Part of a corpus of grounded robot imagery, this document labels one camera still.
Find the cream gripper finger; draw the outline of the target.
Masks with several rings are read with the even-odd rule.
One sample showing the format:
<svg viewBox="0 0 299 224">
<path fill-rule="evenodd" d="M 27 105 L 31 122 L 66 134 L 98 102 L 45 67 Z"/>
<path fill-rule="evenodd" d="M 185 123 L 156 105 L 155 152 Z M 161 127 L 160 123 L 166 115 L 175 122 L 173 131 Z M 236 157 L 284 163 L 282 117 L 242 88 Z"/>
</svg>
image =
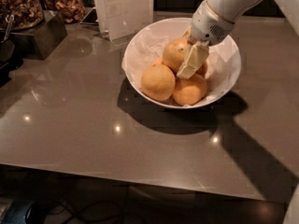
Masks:
<svg viewBox="0 0 299 224">
<path fill-rule="evenodd" d="M 184 57 L 184 61 L 177 71 L 177 77 L 189 79 L 203 65 L 209 55 L 207 42 L 196 42 L 194 45 L 189 44 Z"/>
<path fill-rule="evenodd" d="M 182 34 L 182 37 L 187 39 L 187 42 L 191 45 L 196 43 L 196 39 L 191 35 L 191 27 L 188 26 Z"/>
</svg>

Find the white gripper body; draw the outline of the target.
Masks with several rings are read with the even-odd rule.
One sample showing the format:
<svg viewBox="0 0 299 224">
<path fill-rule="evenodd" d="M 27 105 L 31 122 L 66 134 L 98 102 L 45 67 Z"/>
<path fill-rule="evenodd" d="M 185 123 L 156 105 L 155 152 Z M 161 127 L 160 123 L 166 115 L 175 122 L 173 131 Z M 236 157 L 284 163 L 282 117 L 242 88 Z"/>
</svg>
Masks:
<svg viewBox="0 0 299 224">
<path fill-rule="evenodd" d="M 201 3 L 191 21 L 191 37 L 207 42 L 209 46 L 220 44 L 234 28 L 234 24 L 219 17 L 208 5 Z"/>
</svg>

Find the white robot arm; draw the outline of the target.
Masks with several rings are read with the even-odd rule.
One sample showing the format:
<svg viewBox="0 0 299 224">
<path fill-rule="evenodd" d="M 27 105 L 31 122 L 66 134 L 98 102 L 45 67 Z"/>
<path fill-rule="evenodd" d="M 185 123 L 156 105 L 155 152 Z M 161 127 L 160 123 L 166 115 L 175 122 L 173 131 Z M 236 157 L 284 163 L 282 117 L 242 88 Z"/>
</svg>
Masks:
<svg viewBox="0 0 299 224">
<path fill-rule="evenodd" d="M 263 0 L 204 0 L 192 15 L 185 31 L 189 45 L 177 76 L 189 79 L 208 56 L 208 47 L 220 44 L 235 22 Z M 293 30 L 299 35 L 299 0 L 274 0 Z"/>
</svg>

